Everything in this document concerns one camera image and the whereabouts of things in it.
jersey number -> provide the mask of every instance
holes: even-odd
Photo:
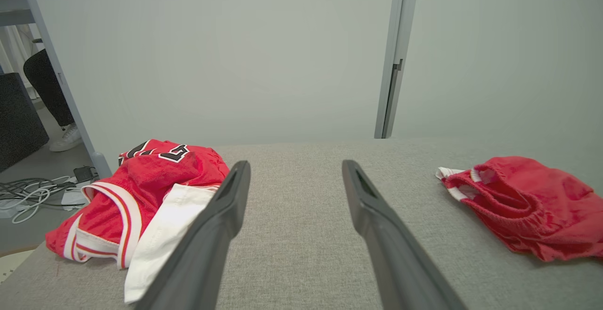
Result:
[[[185,154],[189,152],[186,145],[180,145],[175,149],[170,150],[168,153],[159,154],[159,157],[171,160],[172,162],[178,163],[185,157]]]

gray floor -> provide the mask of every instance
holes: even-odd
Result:
[[[50,137],[49,143],[61,138],[63,130],[48,109],[40,104],[35,105],[36,108],[40,108],[38,115]],[[0,181],[7,182],[29,177],[54,179],[63,175],[73,176],[73,169],[86,165],[92,166],[92,162],[84,145],[62,153],[53,153],[48,150],[46,144],[36,153],[0,173]],[[60,204],[61,198],[62,194],[59,193],[48,201]],[[72,213],[56,207],[41,207],[36,215],[21,224],[12,224],[11,219],[0,220],[0,254],[38,245],[44,240],[44,235],[48,231],[59,226]]]

red fabric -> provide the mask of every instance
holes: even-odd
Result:
[[[462,203],[513,252],[545,262],[603,257],[603,199],[579,179],[536,160],[495,157],[443,179],[459,188]]]
[[[131,243],[129,238],[135,237],[135,243],[138,242],[162,204],[163,197],[175,183],[219,186],[228,175],[228,167],[213,149],[154,139],[121,154],[119,162],[120,166],[112,177],[100,179],[82,189],[91,199],[90,204],[65,220],[58,229],[47,233],[47,248],[65,256],[69,230],[75,217],[81,215],[77,231],[82,243],[75,240],[81,255],[108,254],[118,259],[120,252],[119,263],[127,267],[129,262],[125,252],[129,249],[127,243]],[[138,224],[140,231],[132,227],[133,222]],[[118,250],[120,242],[126,244]]]
[[[151,139],[124,160],[112,177],[101,179],[120,186],[136,198],[142,216],[142,232],[155,216],[157,209],[175,183],[190,186],[220,185],[228,167],[213,149],[187,145],[179,162],[167,160],[160,154],[170,153],[180,144]],[[152,154],[143,155],[145,151]],[[101,192],[95,192],[90,205],[95,212],[86,213],[80,220],[80,229],[113,243],[119,243],[123,226],[119,209]]]

person's leg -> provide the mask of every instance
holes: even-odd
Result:
[[[82,143],[80,132],[73,121],[73,115],[69,111],[46,50],[41,50],[27,59],[23,72],[58,125],[65,127],[65,134],[60,140],[51,143],[50,151],[66,151]]]
[[[66,127],[73,123],[73,115],[69,111],[63,91],[54,75],[46,50],[41,50],[27,59],[23,65],[23,72],[40,95],[48,111],[57,120],[58,125]]]

floor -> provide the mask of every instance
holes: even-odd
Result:
[[[30,256],[30,254],[32,254],[32,252],[34,252],[34,250],[0,256],[0,284],[2,284],[2,282],[4,282],[10,274],[13,273],[17,267]]]
[[[39,108],[37,112],[50,137],[49,143],[61,138],[63,130],[48,109],[39,102],[34,102],[34,106]],[[92,166],[83,144],[62,153],[49,151],[46,144],[36,153],[0,173],[0,181],[8,182],[28,177],[53,179],[63,175],[73,176],[73,169],[82,166]],[[61,198],[62,193],[59,193],[49,198],[48,202],[60,204]],[[76,211],[63,211],[62,208],[47,206],[41,207],[36,215],[21,224],[12,224],[11,219],[0,219],[0,256],[3,253],[39,245],[48,231],[58,227],[73,212]]]

